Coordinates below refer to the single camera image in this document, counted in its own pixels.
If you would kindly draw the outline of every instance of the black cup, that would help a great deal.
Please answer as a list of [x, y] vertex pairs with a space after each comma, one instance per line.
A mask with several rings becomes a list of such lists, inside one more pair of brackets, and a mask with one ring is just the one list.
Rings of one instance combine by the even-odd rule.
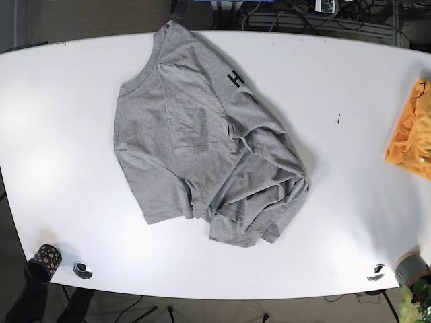
[[44, 244], [27, 262], [28, 274], [41, 283], [48, 283], [61, 264], [60, 252], [49, 244]]

